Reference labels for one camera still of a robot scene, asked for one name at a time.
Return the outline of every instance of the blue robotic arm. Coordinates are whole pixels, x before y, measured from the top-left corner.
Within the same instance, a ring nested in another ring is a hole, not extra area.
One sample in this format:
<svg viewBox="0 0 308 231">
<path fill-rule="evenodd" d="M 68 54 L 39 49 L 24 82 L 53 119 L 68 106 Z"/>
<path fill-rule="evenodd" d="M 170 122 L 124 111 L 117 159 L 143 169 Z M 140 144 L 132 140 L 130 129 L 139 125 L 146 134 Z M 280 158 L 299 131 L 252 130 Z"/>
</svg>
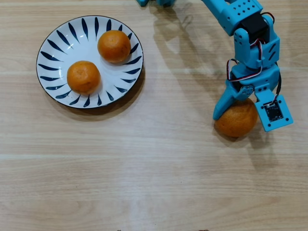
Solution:
<svg viewBox="0 0 308 231">
<path fill-rule="evenodd" d="M 137 0 L 140 4 L 148 0 Z M 156 0 L 171 5 L 175 0 Z M 274 32 L 274 18 L 261 13 L 257 0 L 202 0 L 229 36 L 234 36 L 235 65 L 227 69 L 226 90 L 215 106 L 213 119 L 219 119 L 236 101 L 255 93 L 255 103 L 265 131 L 292 124 L 293 119 L 282 95 L 277 65 L 280 38 Z"/>
</svg>

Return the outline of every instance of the wood grain surface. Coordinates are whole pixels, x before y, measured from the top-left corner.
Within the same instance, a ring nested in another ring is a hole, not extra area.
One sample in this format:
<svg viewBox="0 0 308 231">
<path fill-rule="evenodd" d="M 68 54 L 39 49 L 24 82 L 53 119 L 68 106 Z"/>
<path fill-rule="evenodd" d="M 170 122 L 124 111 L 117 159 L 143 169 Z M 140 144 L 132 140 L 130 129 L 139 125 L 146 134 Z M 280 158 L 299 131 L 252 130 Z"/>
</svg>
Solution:
<svg viewBox="0 0 308 231">
<path fill-rule="evenodd" d="M 0 0 L 0 230 L 307 231 L 308 2 L 260 2 L 295 123 L 234 140 L 212 120 L 233 40 L 200 0 Z M 83 15 L 144 49 L 136 86 L 99 110 L 58 104 L 36 75 L 44 39 Z"/>
</svg>

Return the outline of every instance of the hole in bracket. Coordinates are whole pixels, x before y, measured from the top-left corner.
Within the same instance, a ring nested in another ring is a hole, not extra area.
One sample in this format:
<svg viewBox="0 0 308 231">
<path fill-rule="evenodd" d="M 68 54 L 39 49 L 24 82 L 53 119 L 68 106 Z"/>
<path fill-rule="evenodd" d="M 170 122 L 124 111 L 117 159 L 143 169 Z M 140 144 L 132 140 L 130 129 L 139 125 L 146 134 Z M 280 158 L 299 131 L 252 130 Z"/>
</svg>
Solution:
<svg viewBox="0 0 308 231">
<path fill-rule="evenodd" d="M 274 57 L 275 54 L 276 54 L 276 52 L 273 52 L 273 54 L 271 54 L 269 61 Z"/>
</svg>

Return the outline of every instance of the white plate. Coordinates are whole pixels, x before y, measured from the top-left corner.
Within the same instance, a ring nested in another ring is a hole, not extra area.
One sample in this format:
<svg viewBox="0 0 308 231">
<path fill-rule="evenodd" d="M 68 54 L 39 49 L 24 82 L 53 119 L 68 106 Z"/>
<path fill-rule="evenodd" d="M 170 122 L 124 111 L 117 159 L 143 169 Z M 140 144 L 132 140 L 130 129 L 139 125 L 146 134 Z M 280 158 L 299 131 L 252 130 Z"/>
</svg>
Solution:
<svg viewBox="0 0 308 231">
<path fill-rule="evenodd" d="M 131 55 L 120 64 L 105 61 L 97 41 L 109 30 L 122 30 L 131 43 Z M 66 81 L 68 68 L 77 61 L 90 61 L 99 69 L 102 85 L 91 95 L 73 92 Z M 104 16 L 84 16 L 66 22 L 44 41 L 37 58 L 37 74 L 53 99 L 74 108 L 106 106 L 123 97 L 136 83 L 143 67 L 143 50 L 134 32 L 122 22 Z"/>
</svg>

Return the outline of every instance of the orange on plate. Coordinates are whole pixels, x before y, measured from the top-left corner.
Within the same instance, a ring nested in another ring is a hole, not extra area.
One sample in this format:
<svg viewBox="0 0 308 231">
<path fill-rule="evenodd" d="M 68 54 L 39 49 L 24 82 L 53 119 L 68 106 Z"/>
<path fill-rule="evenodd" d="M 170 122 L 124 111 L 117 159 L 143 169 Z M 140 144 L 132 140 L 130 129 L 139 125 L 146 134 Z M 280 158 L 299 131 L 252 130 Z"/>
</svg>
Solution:
<svg viewBox="0 0 308 231">
<path fill-rule="evenodd" d="M 108 62 L 119 63 L 127 59 L 131 45 L 127 35 L 119 30 L 109 30 L 99 39 L 97 49 Z"/>
<path fill-rule="evenodd" d="M 67 71 L 67 83 L 72 91 L 78 94 L 95 92 L 101 82 L 101 74 L 94 63 L 79 61 Z"/>
<path fill-rule="evenodd" d="M 230 137 L 241 137 L 249 133 L 257 123 L 258 113 L 251 99 L 236 101 L 220 118 L 215 126 Z"/>
</svg>

